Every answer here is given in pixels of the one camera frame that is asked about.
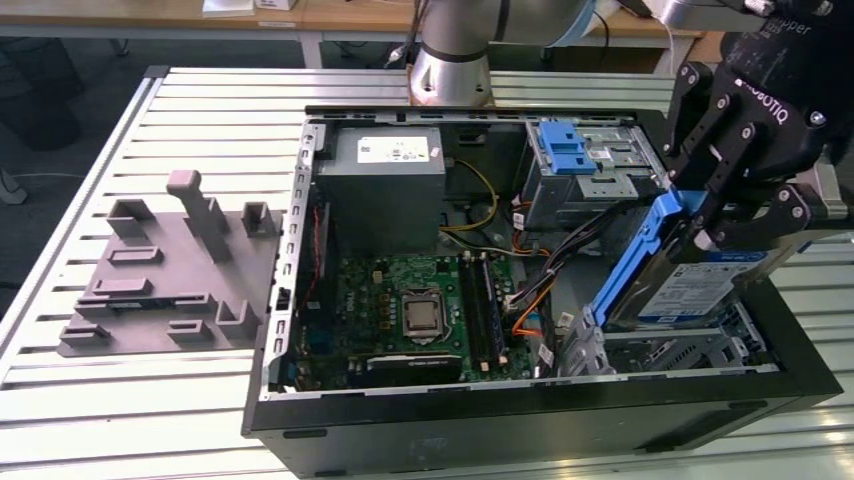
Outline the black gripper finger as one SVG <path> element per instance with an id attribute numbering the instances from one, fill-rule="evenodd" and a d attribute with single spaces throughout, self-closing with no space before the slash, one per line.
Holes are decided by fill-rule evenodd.
<path id="1" fill-rule="evenodd" d="M 694 213 L 672 222 L 666 248 L 679 250 L 706 232 L 714 242 L 728 222 L 754 216 L 743 192 L 743 174 L 754 146 L 754 99 L 748 85 L 727 70 L 712 71 L 700 62 L 678 67 L 664 154 L 671 158 L 668 180 L 680 193 L 700 193 Z"/>
<path id="2" fill-rule="evenodd" d="M 771 250 L 784 237 L 803 231 L 813 217 L 814 189 L 786 184 L 771 196 L 763 213 L 751 219 L 724 219 L 711 230 L 719 250 Z"/>

